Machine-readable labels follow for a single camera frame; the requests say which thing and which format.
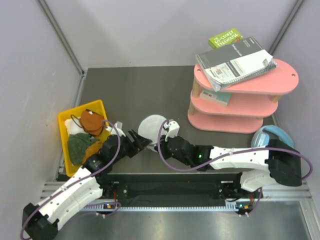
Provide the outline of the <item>white garment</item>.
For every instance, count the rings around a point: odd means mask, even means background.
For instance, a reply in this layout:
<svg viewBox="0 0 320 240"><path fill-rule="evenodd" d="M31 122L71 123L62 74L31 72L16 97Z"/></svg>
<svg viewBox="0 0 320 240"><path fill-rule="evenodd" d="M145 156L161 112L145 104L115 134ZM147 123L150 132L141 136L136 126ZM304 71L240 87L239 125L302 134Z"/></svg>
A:
<svg viewBox="0 0 320 240"><path fill-rule="evenodd" d="M80 124L80 120L77 118L69 118L64 121L64 125L66 127L67 135L76 135L76 134L87 134L82 125Z"/></svg>

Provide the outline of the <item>orange bra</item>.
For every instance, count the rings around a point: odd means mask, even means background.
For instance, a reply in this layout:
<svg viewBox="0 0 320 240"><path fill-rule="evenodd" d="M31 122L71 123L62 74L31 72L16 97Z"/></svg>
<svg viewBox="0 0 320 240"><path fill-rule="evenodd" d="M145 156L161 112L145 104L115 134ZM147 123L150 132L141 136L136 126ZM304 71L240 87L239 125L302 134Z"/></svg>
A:
<svg viewBox="0 0 320 240"><path fill-rule="evenodd" d="M94 111L86 109L81 113L79 122L83 130L92 135L99 136L103 131L104 117Z"/></svg>

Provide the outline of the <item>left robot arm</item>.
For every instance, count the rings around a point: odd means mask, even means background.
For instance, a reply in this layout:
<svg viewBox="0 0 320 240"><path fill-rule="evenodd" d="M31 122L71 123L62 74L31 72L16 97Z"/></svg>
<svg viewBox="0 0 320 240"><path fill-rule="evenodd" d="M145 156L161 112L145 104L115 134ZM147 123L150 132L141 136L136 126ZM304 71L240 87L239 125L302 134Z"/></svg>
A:
<svg viewBox="0 0 320 240"><path fill-rule="evenodd" d="M100 198L113 199L114 184L108 176L113 164L134 157L152 143L134 130L129 134L116 130L58 190L37 204L25 206L20 238L27 233L32 240L53 240L67 221L88 204Z"/></svg>

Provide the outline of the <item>mustard yellow garment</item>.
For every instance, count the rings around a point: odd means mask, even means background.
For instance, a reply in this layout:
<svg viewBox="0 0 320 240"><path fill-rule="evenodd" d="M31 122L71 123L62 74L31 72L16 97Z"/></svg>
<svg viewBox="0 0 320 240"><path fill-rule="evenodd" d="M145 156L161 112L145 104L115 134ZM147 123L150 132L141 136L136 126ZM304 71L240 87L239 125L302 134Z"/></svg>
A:
<svg viewBox="0 0 320 240"><path fill-rule="evenodd" d="M92 155L98 153L102 147L103 147L103 143L100 140L98 140L95 143L93 143L92 145L90 145L85 150L85 154L84 154L84 157L82 159L82 164L84 164L89 157L91 157Z"/></svg>

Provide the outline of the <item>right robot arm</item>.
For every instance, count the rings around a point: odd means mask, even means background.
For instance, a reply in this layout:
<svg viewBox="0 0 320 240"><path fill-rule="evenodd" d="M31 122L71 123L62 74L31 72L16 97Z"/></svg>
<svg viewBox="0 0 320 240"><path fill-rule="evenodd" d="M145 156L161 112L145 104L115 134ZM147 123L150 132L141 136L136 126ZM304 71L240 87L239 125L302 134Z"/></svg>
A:
<svg viewBox="0 0 320 240"><path fill-rule="evenodd" d="M300 153L277 139L261 147L224 148L194 145L180 136L162 136L155 150L164 161L173 158L192 170L242 169L233 185L233 192L239 198L269 185L302 185Z"/></svg>

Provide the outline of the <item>light blue headphones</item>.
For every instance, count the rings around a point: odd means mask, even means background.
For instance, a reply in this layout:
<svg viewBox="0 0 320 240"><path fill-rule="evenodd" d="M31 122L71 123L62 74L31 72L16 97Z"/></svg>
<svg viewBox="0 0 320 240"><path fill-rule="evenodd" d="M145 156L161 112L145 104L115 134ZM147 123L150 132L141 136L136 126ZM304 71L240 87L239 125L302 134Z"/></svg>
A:
<svg viewBox="0 0 320 240"><path fill-rule="evenodd" d="M270 147L277 149L294 149L294 141L288 133L276 125L265 125L254 133L251 148Z"/></svg>

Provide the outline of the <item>yellow plastic bin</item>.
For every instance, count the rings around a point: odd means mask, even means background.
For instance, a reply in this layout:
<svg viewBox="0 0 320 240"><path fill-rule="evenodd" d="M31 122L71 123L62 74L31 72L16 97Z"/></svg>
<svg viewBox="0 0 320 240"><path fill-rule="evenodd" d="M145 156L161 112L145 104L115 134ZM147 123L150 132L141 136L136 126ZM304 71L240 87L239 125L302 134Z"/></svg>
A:
<svg viewBox="0 0 320 240"><path fill-rule="evenodd" d="M68 151L69 136L67 133L67 127L65 126L65 121L70 119L71 115L74 115L77 118L80 117L82 112L85 110L91 110L93 112L96 112L99 115L102 115L105 119L108 119L103 101L100 99L62 111L57 116L60 137L61 137L61 145L63 150L65 172L68 177L72 177L77 172L80 165L73 165L69 158L69 151Z"/></svg>

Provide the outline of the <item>green garment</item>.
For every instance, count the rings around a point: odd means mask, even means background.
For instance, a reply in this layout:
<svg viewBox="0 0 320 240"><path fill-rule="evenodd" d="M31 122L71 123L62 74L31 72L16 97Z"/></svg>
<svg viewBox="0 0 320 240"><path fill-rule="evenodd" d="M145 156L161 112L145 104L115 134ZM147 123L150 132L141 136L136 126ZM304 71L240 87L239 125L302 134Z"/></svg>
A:
<svg viewBox="0 0 320 240"><path fill-rule="evenodd" d="M87 133L70 134L67 147L69 159L73 165L80 165L85 157L86 150L96 139Z"/></svg>

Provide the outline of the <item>green treehouse book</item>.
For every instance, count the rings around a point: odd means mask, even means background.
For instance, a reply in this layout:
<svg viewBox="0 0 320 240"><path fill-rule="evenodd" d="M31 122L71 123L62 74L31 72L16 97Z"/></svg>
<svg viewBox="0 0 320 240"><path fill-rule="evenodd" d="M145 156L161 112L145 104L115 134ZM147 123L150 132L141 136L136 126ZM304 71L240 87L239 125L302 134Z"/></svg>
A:
<svg viewBox="0 0 320 240"><path fill-rule="evenodd" d="M211 37L208 40L208 44L213 48L220 48L222 46L235 43L243 39L242 34L236 29L231 28L225 32L222 32L216 36Z"/></svg>

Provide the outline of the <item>pink three-tier shelf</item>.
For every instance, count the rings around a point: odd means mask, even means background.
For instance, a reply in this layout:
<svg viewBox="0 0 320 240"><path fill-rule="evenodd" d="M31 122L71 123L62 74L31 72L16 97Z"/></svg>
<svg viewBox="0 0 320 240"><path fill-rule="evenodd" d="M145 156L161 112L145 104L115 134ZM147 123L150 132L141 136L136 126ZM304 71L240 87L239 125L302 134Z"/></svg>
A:
<svg viewBox="0 0 320 240"><path fill-rule="evenodd" d="M276 63L278 67L269 73L223 89L223 93L231 94L227 106L201 97L201 92L212 90L212 86L196 64L187 113L190 124L202 131L256 132L262 127L264 118L276 112L279 99L299 83L299 75L290 64L280 59Z"/></svg>

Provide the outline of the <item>grey spiral-bound manual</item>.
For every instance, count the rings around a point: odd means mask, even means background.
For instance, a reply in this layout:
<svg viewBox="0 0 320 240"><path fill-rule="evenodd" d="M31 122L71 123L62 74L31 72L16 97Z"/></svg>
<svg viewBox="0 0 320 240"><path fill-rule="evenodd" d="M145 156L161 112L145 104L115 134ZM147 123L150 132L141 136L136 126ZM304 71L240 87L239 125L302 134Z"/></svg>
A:
<svg viewBox="0 0 320 240"><path fill-rule="evenodd" d="M195 58L216 92L278 67L274 57L253 36L197 54Z"/></svg>

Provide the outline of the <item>teal paperback book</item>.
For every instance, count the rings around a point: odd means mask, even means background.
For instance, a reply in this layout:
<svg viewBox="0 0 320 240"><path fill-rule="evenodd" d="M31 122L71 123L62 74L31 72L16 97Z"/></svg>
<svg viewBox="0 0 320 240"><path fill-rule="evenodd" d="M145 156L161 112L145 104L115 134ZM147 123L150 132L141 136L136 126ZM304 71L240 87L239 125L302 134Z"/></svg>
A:
<svg viewBox="0 0 320 240"><path fill-rule="evenodd" d="M200 92L199 97L201 99L207 100L209 102L219 104L223 107L226 107L231 99L232 93L228 92L215 92L208 89L203 88Z"/></svg>

